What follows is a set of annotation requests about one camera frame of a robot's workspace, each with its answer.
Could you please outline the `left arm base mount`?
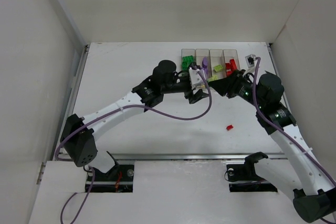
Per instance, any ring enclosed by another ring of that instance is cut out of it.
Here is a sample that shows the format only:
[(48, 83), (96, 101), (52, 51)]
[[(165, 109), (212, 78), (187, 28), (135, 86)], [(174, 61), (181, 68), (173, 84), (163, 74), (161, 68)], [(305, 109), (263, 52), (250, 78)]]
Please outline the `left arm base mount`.
[(111, 153), (99, 152), (92, 165), (84, 167), (87, 173), (85, 192), (131, 193), (133, 192), (134, 164), (119, 163)]

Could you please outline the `small purple lego brick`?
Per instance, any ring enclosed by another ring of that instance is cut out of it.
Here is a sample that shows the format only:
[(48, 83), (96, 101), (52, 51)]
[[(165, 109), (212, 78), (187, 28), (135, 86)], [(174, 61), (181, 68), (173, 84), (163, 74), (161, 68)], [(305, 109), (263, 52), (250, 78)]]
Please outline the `small purple lego brick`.
[(208, 68), (208, 58), (207, 57), (204, 57), (203, 59), (202, 59), (202, 67), (204, 68), (204, 69), (207, 69)]

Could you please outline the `light green lego brick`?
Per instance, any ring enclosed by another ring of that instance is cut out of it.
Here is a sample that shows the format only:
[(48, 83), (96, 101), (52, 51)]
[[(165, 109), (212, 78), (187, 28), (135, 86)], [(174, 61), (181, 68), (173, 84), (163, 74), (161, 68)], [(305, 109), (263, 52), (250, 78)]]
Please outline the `light green lego brick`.
[(222, 65), (215, 65), (215, 66), (213, 67), (213, 69), (214, 69), (214, 71), (215, 71), (216, 73), (221, 72), (221, 71), (224, 70), (224, 68), (223, 68)]

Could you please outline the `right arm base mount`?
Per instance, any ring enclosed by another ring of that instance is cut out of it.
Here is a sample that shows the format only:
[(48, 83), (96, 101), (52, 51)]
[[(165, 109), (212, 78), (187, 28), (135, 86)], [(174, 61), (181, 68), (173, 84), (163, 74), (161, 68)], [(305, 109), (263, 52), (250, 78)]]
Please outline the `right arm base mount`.
[(254, 165), (268, 156), (263, 152), (245, 157), (241, 164), (226, 164), (225, 180), (229, 182), (230, 193), (277, 193), (278, 189), (269, 181), (258, 176)]

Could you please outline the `pale green lego brick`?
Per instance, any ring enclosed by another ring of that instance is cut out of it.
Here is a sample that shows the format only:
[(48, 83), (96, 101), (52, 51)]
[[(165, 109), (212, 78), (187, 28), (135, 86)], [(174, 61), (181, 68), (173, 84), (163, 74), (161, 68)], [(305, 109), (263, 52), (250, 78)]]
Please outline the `pale green lego brick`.
[(218, 80), (218, 76), (212, 76), (212, 77), (208, 78), (207, 82), (212, 82), (212, 81), (215, 81), (215, 80)]

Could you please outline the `long green lego brick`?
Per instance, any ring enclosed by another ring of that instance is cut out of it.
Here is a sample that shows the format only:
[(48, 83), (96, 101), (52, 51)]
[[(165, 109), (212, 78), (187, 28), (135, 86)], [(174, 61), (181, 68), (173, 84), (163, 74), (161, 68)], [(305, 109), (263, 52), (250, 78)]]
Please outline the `long green lego brick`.
[(195, 57), (192, 55), (182, 57), (182, 70), (186, 71), (195, 65)]

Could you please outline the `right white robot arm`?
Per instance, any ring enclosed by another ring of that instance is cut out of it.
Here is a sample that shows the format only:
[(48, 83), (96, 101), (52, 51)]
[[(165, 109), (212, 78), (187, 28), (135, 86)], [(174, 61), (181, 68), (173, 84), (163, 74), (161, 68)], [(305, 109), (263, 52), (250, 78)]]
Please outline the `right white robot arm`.
[(284, 193), (293, 203), (302, 220), (312, 223), (324, 220), (335, 212), (335, 180), (327, 175), (311, 149), (301, 138), (296, 120), (281, 103), (284, 87), (275, 74), (266, 72), (260, 78), (249, 79), (250, 73), (235, 70), (230, 76), (209, 82), (221, 96), (241, 97), (252, 105), (258, 105), (257, 120), (267, 134), (285, 153), (296, 173), (288, 173), (276, 168), (274, 161), (263, 152), (245, 157), (240, 165), (227, 165), (229, 181), (265, 179)]

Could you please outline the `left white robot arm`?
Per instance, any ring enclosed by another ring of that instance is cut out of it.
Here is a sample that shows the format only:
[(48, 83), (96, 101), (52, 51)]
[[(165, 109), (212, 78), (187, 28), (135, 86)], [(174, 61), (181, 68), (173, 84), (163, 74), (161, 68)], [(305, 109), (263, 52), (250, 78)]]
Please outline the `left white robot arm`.
[(56, 148), (55, 156), (64, 148), (77, 167), (89, 166), (107, 175), (117, 172), (117, 161), (109, 152), (97, 149), (96, 142), (105, 133), (127, 119), (146, 111), (159, 113), (155, 106), (165, 94), (182, 93), (189, 104), (211, 98), (209, 91), (197, 87), (207, 84), (205, 71), (196, 63), (187, 70), (176, 71), (176, 64), (162, 60), (152, 74), (115, 103), (84, 117), (69, 116)]

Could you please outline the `red square lego brick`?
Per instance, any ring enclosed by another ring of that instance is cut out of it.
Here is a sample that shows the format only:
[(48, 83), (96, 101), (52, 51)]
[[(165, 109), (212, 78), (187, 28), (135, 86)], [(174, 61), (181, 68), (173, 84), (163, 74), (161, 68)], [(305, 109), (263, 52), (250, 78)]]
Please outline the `red square lego brick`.
[(229, 63), (225, 63), (225, 67), (226, 67), (226, 76), (228, 77), (232, 74), (231, 65)]

